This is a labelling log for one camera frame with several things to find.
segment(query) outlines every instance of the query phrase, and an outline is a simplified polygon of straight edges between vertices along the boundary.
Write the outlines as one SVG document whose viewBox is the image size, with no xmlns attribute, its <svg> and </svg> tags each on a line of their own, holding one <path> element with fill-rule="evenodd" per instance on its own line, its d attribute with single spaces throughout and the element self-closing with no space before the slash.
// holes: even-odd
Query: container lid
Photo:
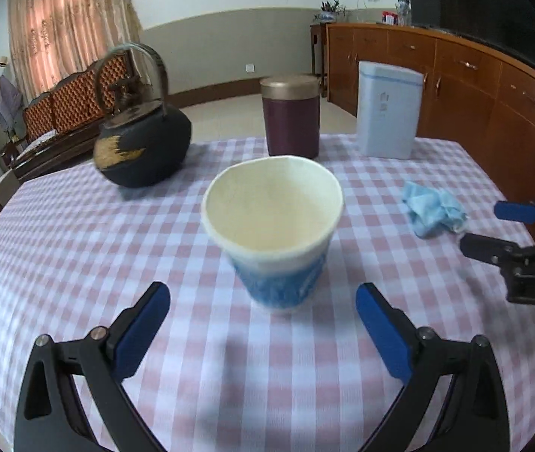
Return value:
<svg viewBox="0 0 535 452">
<path fill-rule="evenodd" d="M 424 76 L 417 71 L 392 66 L 391 64 L 371 63 L 360 61 L 360 78 L 385 78 L 399 81 L 408 85 L 423 85 Z"/>
<path fill-rule="evenodd" d="M 261 94 L 272 100 L 306 100 L 320 95 L 320 82 L 312 75 L 273 76 L 261 80 Z"/>
</svg>

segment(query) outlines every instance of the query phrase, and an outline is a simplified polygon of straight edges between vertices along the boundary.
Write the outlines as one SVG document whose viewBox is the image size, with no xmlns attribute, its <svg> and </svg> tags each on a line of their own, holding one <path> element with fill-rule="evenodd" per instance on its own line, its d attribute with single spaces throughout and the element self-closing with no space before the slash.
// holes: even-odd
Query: blue cup pattern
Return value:
<svg viewBox="0 0 535 452">
<path fill-rule="evenodd" d="M 322 274 L 326 252 L 310 265 L 292 273 L 264 276 L 241 266 L 232 260 L 236 274 L 242 280 L 250 296 L 269 309 L 291 309 L 303 303 L 316 288 Z"/>
</svg>

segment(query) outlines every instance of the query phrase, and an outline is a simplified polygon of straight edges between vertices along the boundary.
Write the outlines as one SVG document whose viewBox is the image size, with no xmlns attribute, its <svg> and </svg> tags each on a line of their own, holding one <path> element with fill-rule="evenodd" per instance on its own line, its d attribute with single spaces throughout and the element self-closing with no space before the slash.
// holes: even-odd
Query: gray wall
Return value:
<svg viewBox="0 0 535 452">
<path fill-rule="evenodd" d="M 379 21 L 382 11 L 352 11 L 347 18 Z M 144 30 L 140 40 L 165 61 L 170 93 L 247 78 L 309 73 L 309 26 L 316 13 L 312 8 L 220 12 Z M 316 53 L 319 62 L 318 46 Z M 254 64 L 255 72 L 246 73 L 246 64 Z"/>
</svg>

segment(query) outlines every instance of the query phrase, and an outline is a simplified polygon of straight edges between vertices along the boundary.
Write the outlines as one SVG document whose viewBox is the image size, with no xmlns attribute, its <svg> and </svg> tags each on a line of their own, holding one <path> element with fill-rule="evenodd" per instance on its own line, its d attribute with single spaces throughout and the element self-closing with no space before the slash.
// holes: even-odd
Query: maroon canister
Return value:
<svg viewBox="0 0 535 452">
<path fill-rule="evenodd" d="M 261 80 L 270 156 L 315 158 L 320 152 L 320 86 L 312 75 Z"/>
</svg>

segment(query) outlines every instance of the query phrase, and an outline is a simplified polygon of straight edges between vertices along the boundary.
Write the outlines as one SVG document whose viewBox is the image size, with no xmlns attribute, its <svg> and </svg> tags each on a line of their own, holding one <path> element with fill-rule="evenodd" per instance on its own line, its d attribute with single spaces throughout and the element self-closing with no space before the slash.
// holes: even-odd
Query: curtain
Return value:
<svg viewBox="0 0 535 452">
<path fill-rule="evenodd" d="M 138 41 L 131 0 L 8 0 L 10 53 L 27 103 L 116 44 Z"/>
</svg>

